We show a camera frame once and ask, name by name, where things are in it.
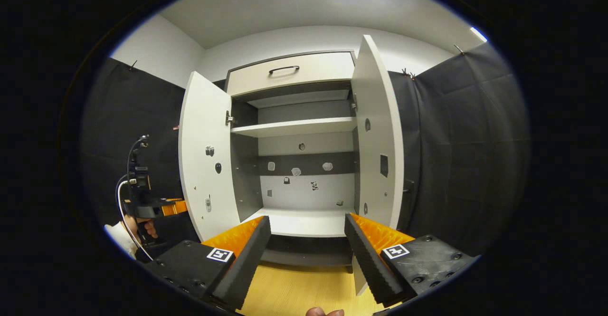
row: open cabinet door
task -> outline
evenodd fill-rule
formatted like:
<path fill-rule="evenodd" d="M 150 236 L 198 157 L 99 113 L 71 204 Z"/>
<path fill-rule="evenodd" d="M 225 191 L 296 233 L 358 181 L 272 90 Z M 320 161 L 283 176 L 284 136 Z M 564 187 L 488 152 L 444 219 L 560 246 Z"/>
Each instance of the open cabinet door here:
<path fill-rule="evenodd" d="M 403 138 L 397 99 L 380 52 L 369 35 L 363 35 L 352 73 L 359 140 L 360 199 L 357 214 L 397 228 L 403 191 Z M 356 277 L 362 272 L 352 266 Z M 355 280 L 356 293 L 367 287 Z"/>
<path fill-rule="evenodd" d="M 226 123 L 231 108 L 230 95 L 196 71 L 190 74 L 180 115 L 178 153 L 184 199 L 200 241 L 240 223 L 232 186 L 230 124 Z"/>

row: drawer handle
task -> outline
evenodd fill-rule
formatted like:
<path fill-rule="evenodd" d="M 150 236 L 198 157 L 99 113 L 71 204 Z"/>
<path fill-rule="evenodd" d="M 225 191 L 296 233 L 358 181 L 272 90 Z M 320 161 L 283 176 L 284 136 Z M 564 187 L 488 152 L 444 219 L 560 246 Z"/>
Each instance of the drawer handle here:
<path fill-rule="evenodd" d="M 282 69 L 289 69 L 291 67 L 294 67 L 296 70 L 300 69 L 299 65 L 291 65 L 290 67 L 278 67 L 277 69 L 272 69 L 271 71 L 268 72 L 269 75 L 272 75 L 272 73 L 274 73 L 277 70 L 282 70 Z"/>

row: human hand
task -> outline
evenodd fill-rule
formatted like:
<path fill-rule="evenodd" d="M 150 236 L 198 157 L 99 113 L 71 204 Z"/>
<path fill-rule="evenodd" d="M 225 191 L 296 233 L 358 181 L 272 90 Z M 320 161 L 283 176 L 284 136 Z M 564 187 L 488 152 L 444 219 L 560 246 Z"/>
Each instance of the human hand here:
<path fill-rule="evenodd" d="M 133 235 L 135 236 L 135 239 L 137 239 L 137 242 L 139 242 L 139 244 L 141 244 L 142 241 L 139 238 L 139 235 L 137 235 L 137 224 L 138 223 L 145 222 L 145 225 L 143 225 L 143 227 L 148 231 L 148 234 L 150 236 L 152 236 L 152 238 L 155 238 L 155 239 L 158 238 L 158 234 L 156 234 L 156 229 L 154 229 L 154 221 L 152 221 L 152 219 L 141 219 L 141 218 L 137 217 L 137 222 L 135 222 L 135 219 L 133 218 L 133 216 L 125 215 L 124 221 L 126 221 L 126 225 L 129 227 L 129 230 L 131 230 L 131 232 L 133 233 Z"/>
<path fill-rule="evenodd" d="M 306 316 L 344 316 L 344 310 L 334 310 L 326 315 L 320 307 L 313 307 L 306 311 Z"/>

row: white sleeve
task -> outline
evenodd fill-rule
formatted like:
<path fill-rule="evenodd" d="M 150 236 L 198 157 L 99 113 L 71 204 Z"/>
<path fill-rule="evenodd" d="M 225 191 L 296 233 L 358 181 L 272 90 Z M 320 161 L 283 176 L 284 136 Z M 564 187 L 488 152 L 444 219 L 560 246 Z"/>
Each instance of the white sleeve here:
<path fill-rule="evenodd" d="M 119 222 L 113 226 L 105 225 L 104 230 L 114 240 L 114 242 L 125 251 L 131 258 L 135 259 L 135 251 L 137 251 L 137 245 L 131 239 L 129 232 L 126 231 L 124 226 Z"/>

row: cabinet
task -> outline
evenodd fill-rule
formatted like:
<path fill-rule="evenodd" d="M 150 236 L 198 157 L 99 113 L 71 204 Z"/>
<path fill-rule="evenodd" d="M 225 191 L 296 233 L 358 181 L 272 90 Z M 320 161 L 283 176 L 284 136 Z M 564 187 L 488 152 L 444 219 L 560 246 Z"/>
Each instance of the cabinet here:
<path fill-rule="evenodd" d="M 283 240 L 273 242 L 265 260 L 295 263 L 297 255 L 281 253 L 284 237 L 327 248 L 326 258 L 336 259 L 348 212 L 397 227 L 401 124 L 369 35 L 356 59 L 349 51 L 272 58 L 230 71 L 226 87 L 193 72 L 182 104 L 180 176 L 200 240 L 268 215 L 273 236 Z M 234 124 L 237 106 L 256 120 Z"/>

